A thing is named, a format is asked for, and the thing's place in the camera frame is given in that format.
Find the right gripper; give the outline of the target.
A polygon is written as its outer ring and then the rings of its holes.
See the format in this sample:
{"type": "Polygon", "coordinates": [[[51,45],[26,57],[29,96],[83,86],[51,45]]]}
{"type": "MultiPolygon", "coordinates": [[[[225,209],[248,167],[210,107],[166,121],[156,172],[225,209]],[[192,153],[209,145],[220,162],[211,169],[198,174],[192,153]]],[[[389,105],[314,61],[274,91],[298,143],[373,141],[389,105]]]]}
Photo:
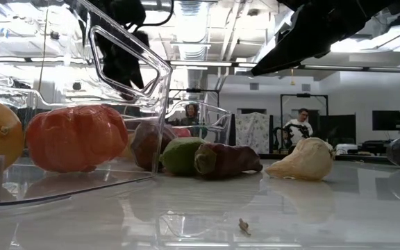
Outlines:
{"type": "Polygon", "coordinates": [[[327,54],[331,45],[361,29],[387,8],[400,12],[400,0],[281,0],[294,11],[292,28],[251,69],[254,76],[296,67],[307,58],[327,54]]]}

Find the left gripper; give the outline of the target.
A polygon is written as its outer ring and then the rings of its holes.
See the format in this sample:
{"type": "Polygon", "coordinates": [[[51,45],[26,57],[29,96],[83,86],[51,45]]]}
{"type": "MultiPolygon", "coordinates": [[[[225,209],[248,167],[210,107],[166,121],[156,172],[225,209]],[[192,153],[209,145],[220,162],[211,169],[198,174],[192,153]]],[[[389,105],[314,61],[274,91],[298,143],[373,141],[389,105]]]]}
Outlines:
{"type": "MultiPolygon", "coordinates": [[[[144,24],[146,13],[140,0],[87,0],[99,10],[107,14],[118,24],[128,30],[132,25],[137,28],[144,24]]],[[[87,8],[80,4],[80,29],[82,38],[86,35],[86,21],[88,18],[87,8]]],[[[144,31],[133,31],[132,34],[149,48],[149,36],[144,31]]],[[[103,54],[103,74],[113,80],[127,85],[134,84],[138,89],[144,87],[140,71],[139,59],[129,52],[126,53],[126,73],[115,63],[113,48],[116,47],[105,37],[97,37],[97,45],[103,54]]]]}

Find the maroon round fruit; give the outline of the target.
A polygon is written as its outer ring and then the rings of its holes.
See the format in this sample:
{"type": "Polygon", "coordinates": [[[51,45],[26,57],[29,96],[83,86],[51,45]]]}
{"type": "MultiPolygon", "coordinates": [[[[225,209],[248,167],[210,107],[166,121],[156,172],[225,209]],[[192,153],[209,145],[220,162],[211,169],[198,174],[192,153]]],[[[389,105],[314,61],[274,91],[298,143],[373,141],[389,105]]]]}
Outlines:
{"type": "Polygon", "coordinates": [[[160,154],[166,146],[177,138],[170,125],[164,126],[162,134],[159,129],[156,122],[143,121],[137,126],[135,137],[131,143],[131,152],[136,165],[150,172],[153,171],[154,163],[159,164],[160,154]]]}

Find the green lime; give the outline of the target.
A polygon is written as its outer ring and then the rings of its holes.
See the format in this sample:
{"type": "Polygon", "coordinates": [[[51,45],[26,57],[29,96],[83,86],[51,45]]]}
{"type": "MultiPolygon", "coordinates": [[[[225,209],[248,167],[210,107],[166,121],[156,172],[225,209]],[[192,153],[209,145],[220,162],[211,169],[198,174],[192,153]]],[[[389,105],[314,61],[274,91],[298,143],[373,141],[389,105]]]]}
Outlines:
{"type": "Polygon", "coordinates": [[[194,176],[194,155],[206,141],[197,137],[178,137],[171,140],[160,156],[167,172],[176,176],[194,176]]]}

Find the clear plastic basket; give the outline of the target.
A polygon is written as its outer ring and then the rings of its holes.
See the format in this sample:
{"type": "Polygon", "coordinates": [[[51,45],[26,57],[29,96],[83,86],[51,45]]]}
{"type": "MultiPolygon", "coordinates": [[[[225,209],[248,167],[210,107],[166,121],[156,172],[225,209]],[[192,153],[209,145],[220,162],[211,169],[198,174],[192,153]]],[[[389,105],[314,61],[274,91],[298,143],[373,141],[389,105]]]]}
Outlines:
{"type": "Polygon", "coordinates": [[[231,127],[231,113],[201,101],[179,101],[168,108],[165,122],[171,127],[188,128],[191,137],[198,137],[206,142],[228,144],[231,127]],[[183,126],[185,107],[188,104],[199,106],[199,125],[183,126]]]}
{"type": "Polygon", "coordinates": [[[87,0],[0,0],[0,103],[18,116],[24,131],[22,155],[4,169],[0,156],[0,206],[68,197],[72,194],[152,177],[131,152],[137,126],[156,122],[163,134],[171,67],[128,30],[87,0]],[[80,4],[87,8],[86,35],[80,4]],[[126,53],[139,59],[144,87],[138,89],[103,74],[97,37],[116,47],[116,65],[126,73],[126,53]],[[128,131],[122,153],[92,172],[58,173],[31,160],[26,130],[34,116],[61,108],[106,105],[120,113],[128,131]]]}

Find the white garlic bulb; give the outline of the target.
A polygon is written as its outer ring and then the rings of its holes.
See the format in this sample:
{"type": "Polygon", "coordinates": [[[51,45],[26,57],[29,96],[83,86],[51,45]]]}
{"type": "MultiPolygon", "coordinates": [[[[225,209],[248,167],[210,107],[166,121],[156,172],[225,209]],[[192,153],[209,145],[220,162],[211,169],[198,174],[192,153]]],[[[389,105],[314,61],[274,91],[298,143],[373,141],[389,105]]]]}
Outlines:
{"type": "Polygon", "coordinates": [[[333,147],[317,138],[300,140],[292,153],[266,168],[270,177],[321,181],[333,168],[333,147]]]}

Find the dark purple long vegetable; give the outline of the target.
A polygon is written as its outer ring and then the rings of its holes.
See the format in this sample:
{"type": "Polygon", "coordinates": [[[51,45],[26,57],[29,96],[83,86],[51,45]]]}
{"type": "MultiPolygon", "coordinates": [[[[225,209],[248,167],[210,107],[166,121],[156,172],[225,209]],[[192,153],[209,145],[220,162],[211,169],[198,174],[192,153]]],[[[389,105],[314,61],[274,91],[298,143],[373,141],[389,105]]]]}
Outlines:
{"type": "Polygon", "coordinates": [[[194,155],[197,175],[206,180],[222,180],[243,172],[260,172],[260,156],[248,146],[218,143],[202,144],[194,155]]]}

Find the person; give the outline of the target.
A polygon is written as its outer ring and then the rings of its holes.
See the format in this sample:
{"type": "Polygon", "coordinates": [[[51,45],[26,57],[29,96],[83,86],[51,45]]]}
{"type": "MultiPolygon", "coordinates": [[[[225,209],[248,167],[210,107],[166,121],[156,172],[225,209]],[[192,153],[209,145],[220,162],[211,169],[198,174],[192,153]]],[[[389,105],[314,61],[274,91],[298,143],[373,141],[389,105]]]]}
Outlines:
{"type": "Polygon", "coordinates": [[[199,106],[197,104],[188,104],[185,107],[185,117],[182,118],[183,126],[199,125],[199,106]]]}
{"type": "Polygon", "coordinates": [[[313,128],[308,122],[309,110],[301,108],[298,117],[291,119],[283,127],[283,137],[290,140],[292,145],[296,145],[300,140],[309,138],[313,134],[313,128]]]}

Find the patterned white cloth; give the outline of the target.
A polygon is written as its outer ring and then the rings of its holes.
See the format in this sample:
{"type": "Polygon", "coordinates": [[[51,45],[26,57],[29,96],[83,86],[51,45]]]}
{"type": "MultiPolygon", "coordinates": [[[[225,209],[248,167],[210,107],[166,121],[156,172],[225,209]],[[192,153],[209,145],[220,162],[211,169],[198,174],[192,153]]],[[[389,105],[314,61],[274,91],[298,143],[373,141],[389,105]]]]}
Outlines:
{"type": "Polygon", "coordinates": [[[235,116],[235,143],[258,154],[269,153],[269,115],[253,112],[235,116]]]}

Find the black background monitor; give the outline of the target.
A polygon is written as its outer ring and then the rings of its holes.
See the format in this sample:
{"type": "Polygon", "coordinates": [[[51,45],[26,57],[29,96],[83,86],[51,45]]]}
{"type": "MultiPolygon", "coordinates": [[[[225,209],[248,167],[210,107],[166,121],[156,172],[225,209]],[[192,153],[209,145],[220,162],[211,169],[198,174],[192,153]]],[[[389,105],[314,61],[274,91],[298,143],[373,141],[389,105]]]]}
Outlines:
{"type": "Polygon", "coordinates": [[[373,110],[373,131],[400,131],[400,110],[373,110]]]}

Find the small garlic skin scrap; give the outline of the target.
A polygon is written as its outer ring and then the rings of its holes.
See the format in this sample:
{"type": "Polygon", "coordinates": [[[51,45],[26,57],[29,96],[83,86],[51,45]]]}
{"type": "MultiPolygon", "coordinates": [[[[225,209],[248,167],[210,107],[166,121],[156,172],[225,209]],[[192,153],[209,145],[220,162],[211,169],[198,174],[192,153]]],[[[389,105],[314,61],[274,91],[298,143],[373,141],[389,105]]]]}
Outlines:
{"type": "Polygon", "coordinates": [[[239,218],[238,226],[245,235],[251,236],[249,232],[249,224],[245,222],[242,218],[239,218]]]}

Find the black frame stand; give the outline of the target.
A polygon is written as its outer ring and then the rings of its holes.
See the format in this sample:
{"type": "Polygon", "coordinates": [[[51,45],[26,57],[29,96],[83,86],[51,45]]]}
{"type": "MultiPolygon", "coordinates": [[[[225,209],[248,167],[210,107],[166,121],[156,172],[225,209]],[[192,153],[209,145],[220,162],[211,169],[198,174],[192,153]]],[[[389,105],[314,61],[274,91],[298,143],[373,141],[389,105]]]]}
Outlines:
{"type": "Polygon", "coordinates": [[[328,114],[328,96],[323,94],[281,94],[281,127],[298,117],[301,108],[309,110],[308,122],[312,126],[312,136],[318,135],[319,118],[328,114]]]}

